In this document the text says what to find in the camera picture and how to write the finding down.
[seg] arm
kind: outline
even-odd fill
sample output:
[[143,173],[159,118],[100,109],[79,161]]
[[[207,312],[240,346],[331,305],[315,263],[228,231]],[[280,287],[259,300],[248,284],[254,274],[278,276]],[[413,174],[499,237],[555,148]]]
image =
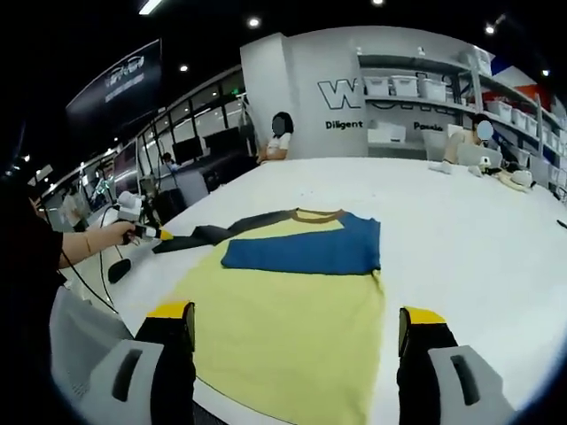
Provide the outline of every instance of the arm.
[[[71,265],[77,264],[110,246],[121,245],[122,237],[135,229],[134,224],[121,221],[105,228],[95,228],[83,233],[65,233],[63,234],[62,251],[71,261]],[[65,255],[61,254],[59,257],[59,268],[71,266]]]

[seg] black fabric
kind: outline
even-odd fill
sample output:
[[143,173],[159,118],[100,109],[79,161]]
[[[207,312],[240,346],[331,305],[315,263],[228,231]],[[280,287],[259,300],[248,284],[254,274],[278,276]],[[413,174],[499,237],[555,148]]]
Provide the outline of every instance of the black fabric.
[[78,423],[50,378],[49,319],[65,282],[58,273],[63,235],[37,217],[24,188],[2,184],[0,195],[3,348],[8,352],[3,378],[10,389],[4,416],[10,423],[33,423],[38,417]]
[[248,217],[237,221],[229,228],[219,228],[218,226],[197,226],[191,236],[176,236],[172,240],[164,241],[153,248],[153,252],[161,254],[179,250],[188,250],[205,245],[217,245],[231,237],[241,233],[263,228],[287,220],[291,217],[290,211],[268,212],[254,217]]

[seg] bracelet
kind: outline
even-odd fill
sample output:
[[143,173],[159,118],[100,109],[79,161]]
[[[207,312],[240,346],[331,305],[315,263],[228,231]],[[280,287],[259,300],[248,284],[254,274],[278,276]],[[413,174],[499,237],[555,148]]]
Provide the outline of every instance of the bracelet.
[[89,250],[89,254],[92,254],[92,250],[90,249],[89,237],[85,233],[85,242],[87,243],[87,250]]

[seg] white table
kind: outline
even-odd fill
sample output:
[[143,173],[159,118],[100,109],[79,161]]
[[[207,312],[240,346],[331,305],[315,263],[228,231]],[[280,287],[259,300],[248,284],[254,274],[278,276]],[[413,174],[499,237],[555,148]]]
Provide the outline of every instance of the white table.
[[[399,309],[427,308],[447,319],[504,379],[520,408],[559,359],[567,315],[567,209],[541,187],[516,192],[463,167],[435,173],[422,161],[325,158],[270,163],[218,189],[166,228],[227,227],[255,214],[302,207],[343,208],[382,222],[386,290],[384,341],[371,423],[397,424]],[[137,332],[145,315],[211,247],[149,253],[113,286],[114,302]],[[197,381],[195,400],[230,424],[279,423]]]

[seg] computer monitor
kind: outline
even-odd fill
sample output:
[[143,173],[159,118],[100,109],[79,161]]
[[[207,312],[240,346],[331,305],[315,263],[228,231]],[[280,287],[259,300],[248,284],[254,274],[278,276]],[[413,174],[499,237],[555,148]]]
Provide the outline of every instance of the computer monitor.
[[174,144],[174,155],[177,164],[182,164],[190,159],[195,159],[203,156],[203,148],[201,148],[201,141],[198,137],[185,140],[183,142]]
[[238,128],[229,128],[214,135],[205,137],[206,147],[211,150],[212,155],[241,149],[240,134]]
[[136,142],[126,146],[114,158],[114,188],[116,189],[116,197],[119,197],[124,191],[139,193]]

